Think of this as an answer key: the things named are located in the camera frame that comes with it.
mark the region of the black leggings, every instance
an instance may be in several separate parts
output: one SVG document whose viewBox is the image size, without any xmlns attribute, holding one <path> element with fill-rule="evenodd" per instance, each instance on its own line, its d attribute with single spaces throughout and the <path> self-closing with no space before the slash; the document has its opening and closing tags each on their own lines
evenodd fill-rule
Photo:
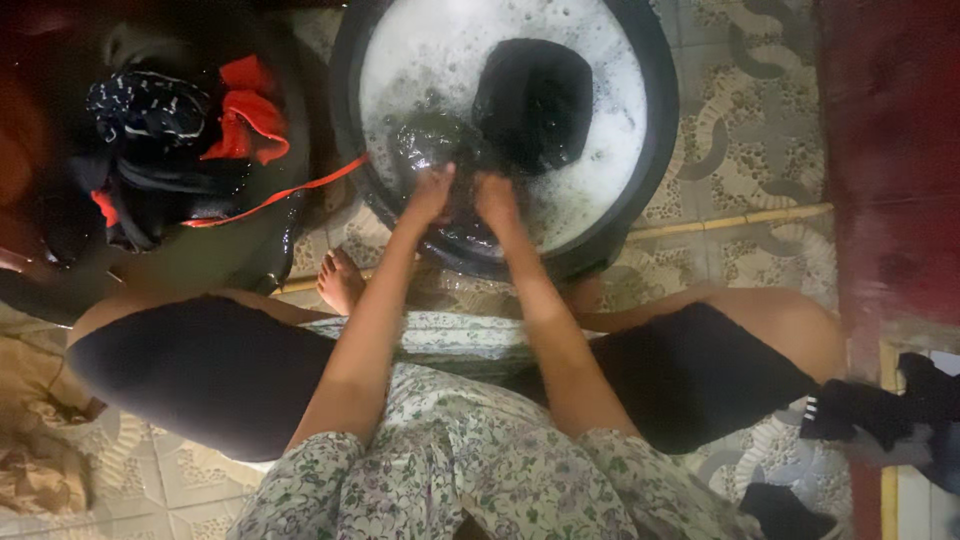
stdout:
<svg viewBox="0 0 960 540">
<path fill-rule="evenodd" d="M 256 462 L 282 455 L 335 343 L 230 299 L 202 296 L 114 321 L 77 341 L 66 358 L 105 403 Z M 636 427 L 668 454 L 746 428 L 816 387 L 706 304 L 590 347 Z M 545 404 L 536 366 L 508 386 Z"/>
</svg>

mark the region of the soapy water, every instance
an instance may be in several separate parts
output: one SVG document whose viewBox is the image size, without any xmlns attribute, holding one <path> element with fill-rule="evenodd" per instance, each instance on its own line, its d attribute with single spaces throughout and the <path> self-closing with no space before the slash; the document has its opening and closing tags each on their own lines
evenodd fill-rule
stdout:
<svg viewBox="0 0 960 540">
<path fill-rule="evenodd" d="M 633 175 L 646 135 L 640 66 L 603 0 L 396 0 L 367 48 L 361 118 L 374 169 L 386 186 L 403 193 L 389 143 L 396 119 L 430 105 L 428 99 L 470 118 L 487 56 L 500 41 L 518 37 L 560 43 L 593 69 L 593 119 L 583 155 L 527 184 L 524 218 L 540 250 L 549 252 L 612 206 Z"/>
</svg>

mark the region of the bare foot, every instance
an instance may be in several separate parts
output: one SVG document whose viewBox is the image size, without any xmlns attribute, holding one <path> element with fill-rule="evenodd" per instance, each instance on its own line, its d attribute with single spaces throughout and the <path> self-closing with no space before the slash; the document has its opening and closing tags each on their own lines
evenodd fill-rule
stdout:
<svg viewBox="0 0 960 540">
<path fill-rule="evenodd" d="M 603 302 L 603 282 L 593 274 L 571 285 L 564 292 L 564 301 L 574 315 L 596 313 Z"/>
<path fill-rule="evenodd" d="M 317 292 L 341 315 L 350 315 L 367 288 L 360 269 L 341 248 L 326 252 L 320 273 L 317 274 Z"/>
</svg>

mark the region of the hand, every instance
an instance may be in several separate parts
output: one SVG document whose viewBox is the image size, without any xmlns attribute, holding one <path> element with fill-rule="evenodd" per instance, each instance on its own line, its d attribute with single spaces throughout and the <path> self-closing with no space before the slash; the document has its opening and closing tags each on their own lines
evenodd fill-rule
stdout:
<svg viewBox="0 0 960 540">
<path fill-rule="evenodd" d="M 497 237 L 519 227 L 520 212 L 516 208 L 514 189 L 509 179 L 495 173 L 479 172 L 474 176 L 479 215 Z"/>
<path fill-rule="evenodd" d="M 417 176 L 417 189 L 410 197 L 407 210 L 400 216 L 400 220 L 426 229 L 440 218 L 446 208 L 450 185 L 456 172 L 457 166 L 453 163 L 448 163 L 443 171 L 429 169 L 421 172 Z"/>
</svg>

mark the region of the water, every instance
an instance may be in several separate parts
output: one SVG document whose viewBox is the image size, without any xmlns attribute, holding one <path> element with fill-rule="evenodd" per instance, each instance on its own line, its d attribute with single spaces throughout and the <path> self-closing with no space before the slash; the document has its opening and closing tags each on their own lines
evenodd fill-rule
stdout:
<svg viewBox="0 0 960 540">
<path fill-rule="evenodd" d="M 443 96 L 445 110 L 470 118 L 487 56 L 500 41 L 518 37 L 560 43 L 593 69 L 593 120 L 583 156 L 528 185 L 525 219 L 548 252 L 611 207 L 633 174 L 646 135 L 639 63 L 602 0 L 397 0 L 368 46 L 360 110 L 373 167 L 399 193 L 386 143 L 394 127 L 385 120 L 415 110 L 431 90 Z"/>
</svg>

